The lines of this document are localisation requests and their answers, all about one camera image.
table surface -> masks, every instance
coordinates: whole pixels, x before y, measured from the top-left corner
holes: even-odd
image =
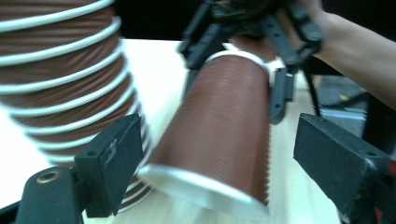
[[[157,143],[180,103],[187,74],[183,60],[176,52],[178,42],[123,41],[152,140]],[[282,66],[279,61],[270,63],[272,69],[279,66]],[[85,223],[339,223],[332,202],[292,158],[300,113],[312,113],[310,96],[301,75],[297,76],[294,100],[288,104],[285,118],[271,126],[269,220],[258,222],[231,217],[154,190],[141,204],[116,217],[86,218]],[[31,175],[50,165],[1,107],[0,142],[0,207],[4,207],[21,198],[24,183]]]

stack of brown cups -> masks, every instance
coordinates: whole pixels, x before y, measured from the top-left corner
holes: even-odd
[[[87,143],[128,114],[142,117],[143,149],[151,151],[112,3],[0,2],[0,103],[54,165],[73,166]],[[120,211],[149,192],[134,176]]]
[[[264,220],[268,72],[252,54],[219,55],[203,66],[138,176],[202,207]]]

human arm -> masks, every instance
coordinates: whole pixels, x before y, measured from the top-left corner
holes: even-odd
[[[300,0],[311,20],[325,34],[322,48],[315,57],[341,74],[359,83],[376,98],[396,110],[396,43],[387,40],[358,24],[322,10],[319,0]],[[298,38],[286,22],[284,14],[278,16],[292,43]],[[238,48],[251,51],[271,60],[276,50],[264,38],[254,41],[244,36],[233,38]]]

person's hand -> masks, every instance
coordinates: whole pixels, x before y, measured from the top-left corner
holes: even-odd
[[[323,11],[320,0],[299,0],[305,8],[311,20],[322,28],[325,36],[329,29],[327,13]],[[300,45],[300,38],[296,34],[285,12],[276,14],[279,23],[282,25],[285,33],[290,39],[291,44]],[[262,57],[265,61],[272,61],[276,57],[276,49],[268,38],[254,40],[244,35],[234,36],[230,42],[237,48],[254,53]]]

